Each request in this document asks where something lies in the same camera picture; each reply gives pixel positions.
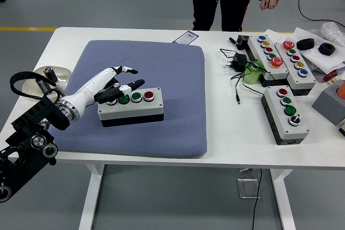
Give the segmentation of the person's left hand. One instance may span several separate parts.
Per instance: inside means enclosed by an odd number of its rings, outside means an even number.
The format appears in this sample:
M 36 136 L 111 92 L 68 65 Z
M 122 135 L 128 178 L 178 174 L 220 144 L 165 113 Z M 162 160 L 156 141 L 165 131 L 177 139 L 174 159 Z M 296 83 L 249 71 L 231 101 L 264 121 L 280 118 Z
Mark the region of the person's left hand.
M 277 6 L 279 0 L 260 0 L 260 9 L 267 10 L 273 9 Z

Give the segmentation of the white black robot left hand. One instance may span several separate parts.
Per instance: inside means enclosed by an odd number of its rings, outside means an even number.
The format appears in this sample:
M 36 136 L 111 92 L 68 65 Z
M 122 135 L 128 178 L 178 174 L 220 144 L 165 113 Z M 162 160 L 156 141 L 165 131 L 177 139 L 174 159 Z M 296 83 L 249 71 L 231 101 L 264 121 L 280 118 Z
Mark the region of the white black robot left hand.
M 114 101 L 120 97 L 123 97 L 133 90 L 141 87 L 145 81 L 143 79 L 130 82 L 127 85 L 108 87 L 106 85 L 120 73 L 137 74 L 138 71 L 125 66 L 117 66 L 106 68 L 82 87 L 79 88 L 73 95 L 64 96 L 60 100 L 65 100 L 71 103 L 75 107 L 85 108 L 88 105 L 98 102 L 100 104 Z

